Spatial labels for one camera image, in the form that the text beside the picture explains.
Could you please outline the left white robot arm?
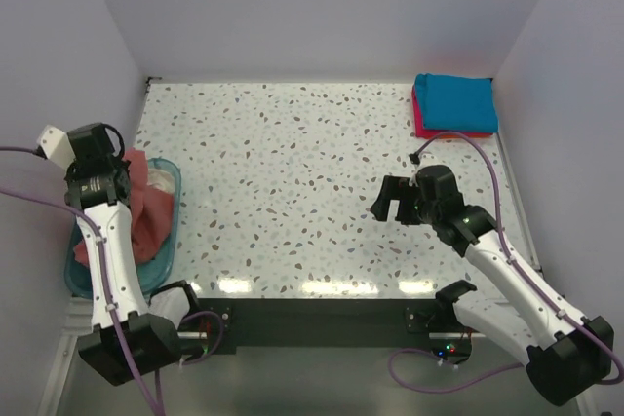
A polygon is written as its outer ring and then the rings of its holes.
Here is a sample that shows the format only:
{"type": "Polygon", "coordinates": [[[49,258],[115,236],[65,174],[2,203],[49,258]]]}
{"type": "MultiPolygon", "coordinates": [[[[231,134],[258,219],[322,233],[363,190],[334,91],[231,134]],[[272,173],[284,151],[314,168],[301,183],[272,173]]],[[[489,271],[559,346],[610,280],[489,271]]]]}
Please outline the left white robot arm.
{"type": "Polygon", "coordinates": [[[130,165],[122,157],[123,145],[110,139],[115,132],[104,123],[69,132],[73,154],[64,198],[77,212],[92,284],[92,331],[79,338],[79,355],[120,386],[178,361],[178,328],[200,308],[186,281],[150,295],[141,291],[131,242],[130,165]]]}

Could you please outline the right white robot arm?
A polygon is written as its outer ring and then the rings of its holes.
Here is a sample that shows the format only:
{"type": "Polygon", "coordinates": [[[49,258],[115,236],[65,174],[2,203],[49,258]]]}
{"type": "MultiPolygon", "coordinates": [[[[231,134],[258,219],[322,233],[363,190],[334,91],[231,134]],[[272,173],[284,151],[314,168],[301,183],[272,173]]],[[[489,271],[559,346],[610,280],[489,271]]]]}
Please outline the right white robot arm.
{"type": "Polygon", "coordinates": [[[622,382],[622,361],[613,352],[614,331],[592,320],[549,286],[507,243],[496,220],[468,205],[451,169],[428,166],[413,177],[387,175],[370,208],[378,221],[397,202],[397,221],[429,225],[438,238],[484,274],[513,307],[490,304],[468,281],[436,294],[442,310],[483,333],[526,370],[533,387],[562,406],[594,385],[622,382]]]}

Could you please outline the salmon pink t shirt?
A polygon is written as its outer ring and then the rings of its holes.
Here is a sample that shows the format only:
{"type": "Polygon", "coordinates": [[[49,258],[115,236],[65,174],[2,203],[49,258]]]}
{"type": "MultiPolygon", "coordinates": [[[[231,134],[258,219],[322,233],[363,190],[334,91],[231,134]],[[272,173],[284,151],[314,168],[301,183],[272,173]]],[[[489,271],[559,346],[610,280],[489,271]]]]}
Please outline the salmon pink t shirt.
{"type": "Polygon", "coordinates": [[[130,163],[133,256],[136,265],[142,265],[157,255],[171,233],[175,195],[147,186],[149,165],[144,151],[130,148],[123,159],[130,163]]]}

